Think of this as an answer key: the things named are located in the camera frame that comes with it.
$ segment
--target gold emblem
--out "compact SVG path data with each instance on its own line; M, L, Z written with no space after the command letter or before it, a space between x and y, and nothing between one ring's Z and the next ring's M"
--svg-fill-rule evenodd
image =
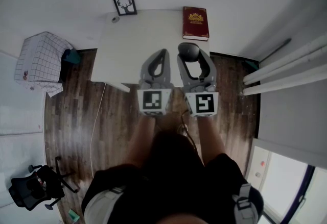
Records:
M200 14L193 13L189 15L189 20L191 21L203 21L203 17Z

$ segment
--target cable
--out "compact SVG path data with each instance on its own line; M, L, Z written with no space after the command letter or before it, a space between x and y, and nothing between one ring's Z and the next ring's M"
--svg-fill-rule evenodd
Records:
M191 141L191 143L192 143L192 145L193 145L194 150L195 150L196 152L198 152L198 150L196 149L195 142L194 142L194 140L192 139L192 137L190 136L189 131L188 131L188 129L187 129L187 127L186 127L186 124L185 124L185 122L184 122L184 114L186 114L188 111L189 111L189 110L186 110L186 111L184 111L184 112L182 113L181 120L182 120L182 124L183 124L184 130L186 131L186 134L187 134L188 138L190 139L190 141Z
M94 178L94 175L93 175L93 165L92 165L92 141L93 141L93 134L94 134L94 129L96 128L96 122L97 122L97 119L98 119L98 115L99 115L99 111L100 111L100 106L101 106L101 102L102 102L102 97L103 97L103 94L104 94L104 90L105 89L106 89L106 83L104 84L104 88L103 88L103 92L102 92L102 95L101 95L101 99L100 99L100 104L99 104L99 108L98 108L96 120L94 121L93 131L92 131L92 137L91 137L91 143L90 143L90 161L91 161L92 179Z

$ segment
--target office chair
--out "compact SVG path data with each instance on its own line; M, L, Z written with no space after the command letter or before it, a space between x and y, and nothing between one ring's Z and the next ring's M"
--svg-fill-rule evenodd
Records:
M73 175L75 172L61 175L58 165L58 161L61 158L56 157L55 159L56 172L52 170L52 167L47 165L30 165L29 172L33 172L38 168L39 170L33 172L26 178L11 179L12 186L9 188L9 192L17 206L25 207L27 210L33 210L39 203L55 198L56 200L54 202L45 205L48 210L53 210L53 206L65 196L61 184L66 186L73 193L78 192L78 189L72 189L63 179Z

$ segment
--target red book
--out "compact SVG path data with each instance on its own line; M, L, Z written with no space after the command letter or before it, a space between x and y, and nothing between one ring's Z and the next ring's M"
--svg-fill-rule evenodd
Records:
M183 7L183 39L208 41L209 27L206 9Z

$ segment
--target white cord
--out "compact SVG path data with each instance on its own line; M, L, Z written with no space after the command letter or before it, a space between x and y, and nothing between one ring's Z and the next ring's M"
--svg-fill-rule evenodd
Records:
M102 102L102 97L103 97L103 94L104 94L104 90L105 89L106 89L106 83L104 84L104 88L103 88L103 92L102 92L102 95L101 95L101 100L100 100L100 104L99 104L99 108L98 108L96 120L94 121L93 131L92 131L92 137L91 137L91 143L90 143L90 161L91 161L92 178L94 178L94 175L93 175L93 165L92 165L92 141L93 141L93 134L94 134L94 129L96 128L96 122L97 122L97 119L98 119L98 115L99 115L99 111L100 111L100 106L101 106L101 102Z

